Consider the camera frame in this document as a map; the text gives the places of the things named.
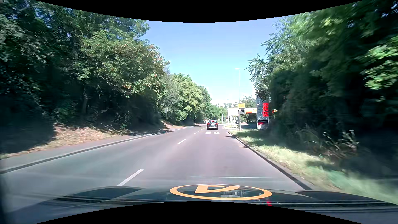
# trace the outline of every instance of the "car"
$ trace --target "car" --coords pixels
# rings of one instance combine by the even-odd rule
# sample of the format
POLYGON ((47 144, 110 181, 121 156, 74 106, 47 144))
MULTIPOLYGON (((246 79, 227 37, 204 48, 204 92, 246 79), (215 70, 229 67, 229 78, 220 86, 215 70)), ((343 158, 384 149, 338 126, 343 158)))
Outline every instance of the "car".
POLYGON ((218 130, 219 129, 219 123, 216 120, 209 120, 209 122, 207 123, 207 129, 215 129, 218 130))

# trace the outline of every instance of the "tree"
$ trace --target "tree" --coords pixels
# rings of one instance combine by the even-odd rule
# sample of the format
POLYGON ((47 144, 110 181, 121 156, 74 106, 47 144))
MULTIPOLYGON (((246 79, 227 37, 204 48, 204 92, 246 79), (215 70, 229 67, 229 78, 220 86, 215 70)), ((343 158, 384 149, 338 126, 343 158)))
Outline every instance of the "tree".
POLYGON ((364 0, 283 18, 247 68, 271 97, 279 135, 313 129, 334 139, 398 124, 395 1, 364 0))

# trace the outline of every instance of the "sky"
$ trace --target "sky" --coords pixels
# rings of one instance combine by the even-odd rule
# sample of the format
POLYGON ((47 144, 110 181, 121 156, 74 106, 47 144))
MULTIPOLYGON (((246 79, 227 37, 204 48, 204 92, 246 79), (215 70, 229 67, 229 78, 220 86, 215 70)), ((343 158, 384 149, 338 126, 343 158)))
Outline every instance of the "sky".
POLYGON ((238 102, 240 68, 240 98, 252 96, 248 60, 259 53, 260 45, 276 32, 279 18, 224 23, 176 23, 147 21, 151 29, 142 36, 159 47, 171 73, 190 75, 192 80, 207 88, 212 103, 238 102))

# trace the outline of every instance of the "asphalt road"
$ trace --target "asphalt road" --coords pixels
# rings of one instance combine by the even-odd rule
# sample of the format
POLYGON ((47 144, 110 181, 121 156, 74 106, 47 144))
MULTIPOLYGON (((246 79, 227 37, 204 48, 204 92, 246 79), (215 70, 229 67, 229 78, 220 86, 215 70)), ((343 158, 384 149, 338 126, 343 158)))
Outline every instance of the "asphalt road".
POLYGON ((232 138, 226 129, 195 126, 148 136, 2 174, 6 209, 96 187, 232 184, 286 191, 294 181, 232 138))

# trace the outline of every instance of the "orange logo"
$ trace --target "orange logo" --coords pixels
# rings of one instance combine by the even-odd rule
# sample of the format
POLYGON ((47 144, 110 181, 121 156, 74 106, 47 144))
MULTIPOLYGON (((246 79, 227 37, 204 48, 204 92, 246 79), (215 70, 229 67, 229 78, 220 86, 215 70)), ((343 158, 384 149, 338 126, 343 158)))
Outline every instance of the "orange logo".
POLYGON ((184 186, 179 186, 179 187, 174 187, 172 189, 170 189, 170 192, 175 194, 175 195, 179 195, 179 196, 183 196, 183 197, 188 197, 188 198, 197 198, 197 199, 210 199, 210 200, 255 200, 255 199, 260 199, 260 198, 266 198, 272 195, 271 192, 261 189, 261 188, 257 188, 257 187, 247 187, 247 186, 239 186, 239 185, 197 185, 196 190, 194 195, 189 195, 189 194, 185 194, 182 193, 180 191, 178 191, 178 189, 184 188, 184 187, 190 187, 190 186, 196 186, 196 185, 184 185, 184 186), (209 187, 219 187, 218 189, 212 189, 209 190, 209 187), (227 192, 227 191, 234 191, 237 190, 239 188, 249 188, 249 189, 255 189, 258 190, 259 192, 261 192, 260 195, 257 196, 250 196, 250 197, 234 197, 234 198, 222 198, 222 197, 210 197, 210 196, 201 196, 199 194, 203 194, 203 193, 215 193, 215 192, 227 192))

